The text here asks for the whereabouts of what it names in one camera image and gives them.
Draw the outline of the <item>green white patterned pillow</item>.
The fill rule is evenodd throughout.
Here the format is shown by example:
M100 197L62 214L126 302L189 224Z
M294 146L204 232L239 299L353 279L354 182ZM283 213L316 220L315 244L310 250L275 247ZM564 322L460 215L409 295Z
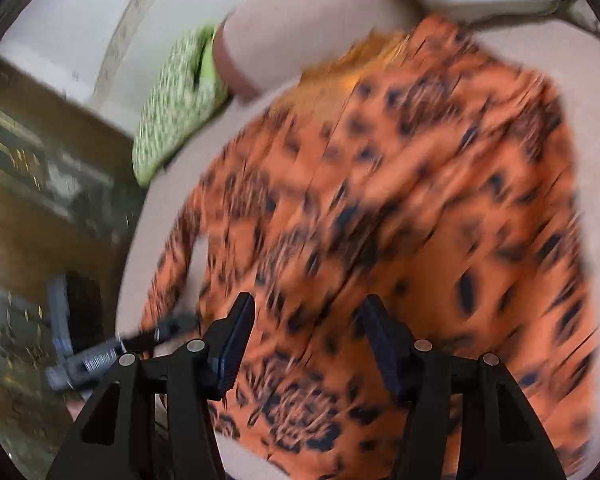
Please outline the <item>green white patterned pillow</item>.
M157 172L228 99L213 58L218 25L189 30L173 45L140 111L132 167L146 188Z

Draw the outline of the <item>dark wooden cabinet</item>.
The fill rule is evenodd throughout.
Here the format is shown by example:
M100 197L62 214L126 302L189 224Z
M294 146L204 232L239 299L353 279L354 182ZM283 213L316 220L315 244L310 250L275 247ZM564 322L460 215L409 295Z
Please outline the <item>dark wooden cabinet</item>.
M0 60L0 443L28 479L71 422L44 376L50 289L68 288L80 347L111 336L143 200L123 134Z

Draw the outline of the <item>pink bolster pillow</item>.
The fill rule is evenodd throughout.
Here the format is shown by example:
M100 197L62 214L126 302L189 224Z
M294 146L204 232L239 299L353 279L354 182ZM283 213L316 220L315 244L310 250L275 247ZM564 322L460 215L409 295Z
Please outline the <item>pink bolster pillow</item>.
M213 62L230 94L251 101L339 58L370 32L409 29L421 19L410 0L245 0L219 26Z

